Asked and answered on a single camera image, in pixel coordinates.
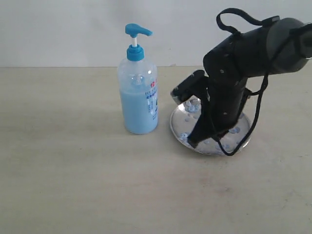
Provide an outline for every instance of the white wall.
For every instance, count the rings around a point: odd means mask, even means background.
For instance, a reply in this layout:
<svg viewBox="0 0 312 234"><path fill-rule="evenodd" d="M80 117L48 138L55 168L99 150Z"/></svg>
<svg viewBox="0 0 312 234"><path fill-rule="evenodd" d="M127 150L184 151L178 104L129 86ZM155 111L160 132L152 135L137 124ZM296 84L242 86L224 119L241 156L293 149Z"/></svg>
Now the white wall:
<svg viewBox="0 0 312 234"><path fill-rule="evenodd" d="M228 35L215 22L221 10L310 22L311 6L310 0L0 0L0 66L117 66L131 22L154 32L139 43L158 66L202 65ZM223 19L241 31L253 28L236 16Z"/></svg>

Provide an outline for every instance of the hand soap bottle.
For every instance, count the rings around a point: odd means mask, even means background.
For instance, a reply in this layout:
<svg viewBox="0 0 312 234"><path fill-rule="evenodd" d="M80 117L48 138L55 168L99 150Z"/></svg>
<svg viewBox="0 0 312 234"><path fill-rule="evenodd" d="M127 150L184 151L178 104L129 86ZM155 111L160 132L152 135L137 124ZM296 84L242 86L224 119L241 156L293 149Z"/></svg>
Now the hand soap bottle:
<svg viewBox="0 0 312 234"><path fill-rule="evenodd" d="M157 67L144 58L137 35L150 36L152 32L131 23L126 25L126 34L131 36L132 44L118 67L124 125L131 133L146 134L158 124Z"/></svg>

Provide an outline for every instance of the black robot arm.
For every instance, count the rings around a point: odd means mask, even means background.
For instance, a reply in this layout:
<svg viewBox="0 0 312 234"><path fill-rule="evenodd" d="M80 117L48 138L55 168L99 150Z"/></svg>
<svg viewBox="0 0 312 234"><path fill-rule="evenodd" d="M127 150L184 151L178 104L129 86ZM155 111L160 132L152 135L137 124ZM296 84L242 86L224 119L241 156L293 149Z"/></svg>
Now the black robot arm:
<svg viewBox="0 0 312 234"><path fill-rule="evenodd" d="M253 25L261 26L241 33L222 23L220 16L231 13ZM195 71L175 89L171 96L177 104L196 96L201 101L201 115L188 136L188 143L196 148L208 138L219 143L224 154L235 154L255 128L268 76L297 72L312 57L312 24L297 19L280 19L274 16L258 21L246 12L228 8L217 16L220 29L231 35L207 53L204 69ZM252 92L246 88L248 78L264 76L261 88ZM256 114L250 131L233 152L226 152L220 139L237 124L238 118L250 96L259 95Z"/></svg>

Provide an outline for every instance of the table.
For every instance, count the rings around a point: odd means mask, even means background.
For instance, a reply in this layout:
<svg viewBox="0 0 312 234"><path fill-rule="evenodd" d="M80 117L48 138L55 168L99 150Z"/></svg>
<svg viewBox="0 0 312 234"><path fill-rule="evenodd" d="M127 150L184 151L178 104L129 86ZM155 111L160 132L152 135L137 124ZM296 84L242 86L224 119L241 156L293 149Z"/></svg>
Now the table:
<svg viewBox="0 0 312 234"><path fill-rule="evenodd" d="M232 157L171 133L169 93L195 69L159 68L159 125L134 136L116 68L1 68L0 233L310 234L312 65L269 77L251 141Z"/></svg>

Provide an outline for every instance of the metal plate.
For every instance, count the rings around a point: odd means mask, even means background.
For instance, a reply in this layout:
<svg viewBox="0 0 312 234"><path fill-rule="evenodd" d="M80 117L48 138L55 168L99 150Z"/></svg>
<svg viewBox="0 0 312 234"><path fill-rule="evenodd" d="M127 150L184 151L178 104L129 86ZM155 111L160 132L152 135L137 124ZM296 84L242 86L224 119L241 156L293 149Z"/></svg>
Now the metal plate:
<svg viewBox="0 0 312 234"><path fill-rule="evenodd" d="M208 139L199 143L196 149L189 145L187 136L193 130L200 116L200 100L192 97L189 101L179 105L171 114L170 128L179 142L187 148L207 155L223 155L218 143L213 139ZM227 152L232 152L242 138L250 129L248 117L242 113L237 125L232 128L221 140L223 148ZM249 142L250 138L241 146L240 152Z"/></svg>

